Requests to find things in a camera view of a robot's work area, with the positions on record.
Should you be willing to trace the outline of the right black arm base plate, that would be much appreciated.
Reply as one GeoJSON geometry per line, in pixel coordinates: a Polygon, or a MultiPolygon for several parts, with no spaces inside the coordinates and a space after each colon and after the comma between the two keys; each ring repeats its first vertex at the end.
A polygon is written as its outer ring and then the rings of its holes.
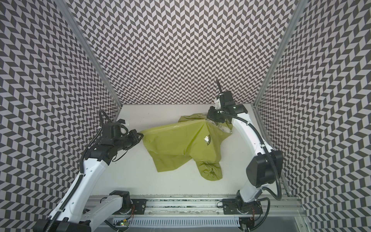
{"type": "Polygon", "coordinates": [[[222,199],[222,209],[225,215],[261,215],[261,203],[252,201],[245,203],[243,200],[222,199]]]}

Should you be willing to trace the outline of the green jacket with printed lining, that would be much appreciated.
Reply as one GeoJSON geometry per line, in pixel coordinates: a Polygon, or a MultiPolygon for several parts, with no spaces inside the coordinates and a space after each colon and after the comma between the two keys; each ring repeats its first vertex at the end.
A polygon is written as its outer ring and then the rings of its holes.
{"type": "Polygon", "coordinates": [[[214,122],[205,113],[198,113],[141,133],[158,172],[173,171],[194,160],[204,179],[218,181],[223,177],[221,144],[231,136],[232,129],[228,121],[214,122]]]}

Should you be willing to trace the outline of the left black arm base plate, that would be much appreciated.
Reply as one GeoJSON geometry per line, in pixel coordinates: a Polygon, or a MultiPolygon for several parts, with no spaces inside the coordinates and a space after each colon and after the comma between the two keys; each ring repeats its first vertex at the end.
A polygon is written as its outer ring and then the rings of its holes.
{"type": "Polygon", "coordinates": [[[131,199],[130,206],[120,209],[114,215],[144,215],[146,210],[147,199],[131,199]]]}

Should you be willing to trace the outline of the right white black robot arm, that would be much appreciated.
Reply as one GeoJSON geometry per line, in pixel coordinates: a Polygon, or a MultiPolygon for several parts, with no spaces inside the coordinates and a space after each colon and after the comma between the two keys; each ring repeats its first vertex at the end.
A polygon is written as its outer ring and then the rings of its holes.
{"type": "Polygon", "coordinates": [[[219,90],[215,106],[209,108],[207,118],[217,123],[231,123],[252,152],[246,168],[248,180],[238,191],[242,202],[256,201],[263,191],[267,191],[274,199],[281,200],[283,153],[273,149],[263,139],[245,106],[235,102],[231,91],[219,90]]]}

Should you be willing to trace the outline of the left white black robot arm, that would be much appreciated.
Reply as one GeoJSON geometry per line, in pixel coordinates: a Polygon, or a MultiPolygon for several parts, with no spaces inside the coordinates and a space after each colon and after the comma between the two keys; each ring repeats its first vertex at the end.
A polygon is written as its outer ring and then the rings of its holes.
{"type": "Polygon", "coordinates": [[[92,210],[85,206],[99,178],[118,152],[129,151],[141,142],[144,135],[128,130],[125,121],[109,122],[102,126],[100,137],[89,146],[80,161],[80,172],[57,207],[47,219],[34,224],[34,232],[93,232],[112,214],[134,214],[134,203],[127,191],[114,190],[92,210]]]}

